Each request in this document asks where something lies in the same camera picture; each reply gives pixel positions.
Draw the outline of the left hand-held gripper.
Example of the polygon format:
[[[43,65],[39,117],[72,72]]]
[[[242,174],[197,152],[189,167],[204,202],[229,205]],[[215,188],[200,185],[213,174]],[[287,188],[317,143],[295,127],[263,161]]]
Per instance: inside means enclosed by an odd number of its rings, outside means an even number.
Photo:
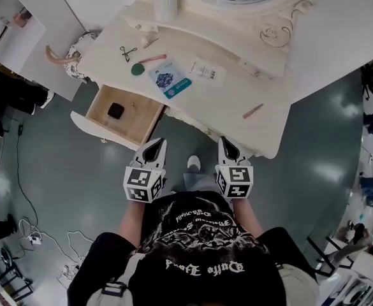
[[[167,141],[156,138],[141,146],[126,167],[123,188],[129,201],[152,203],[158,199],[166,174]]]

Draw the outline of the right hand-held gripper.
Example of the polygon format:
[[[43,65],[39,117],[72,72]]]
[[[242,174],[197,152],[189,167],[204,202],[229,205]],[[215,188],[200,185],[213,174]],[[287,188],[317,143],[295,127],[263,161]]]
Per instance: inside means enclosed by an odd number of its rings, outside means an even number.
[[[246,150],[236,141],[220,136],[217,142],[216,184],[225,199],[248,199],[254,172]]]

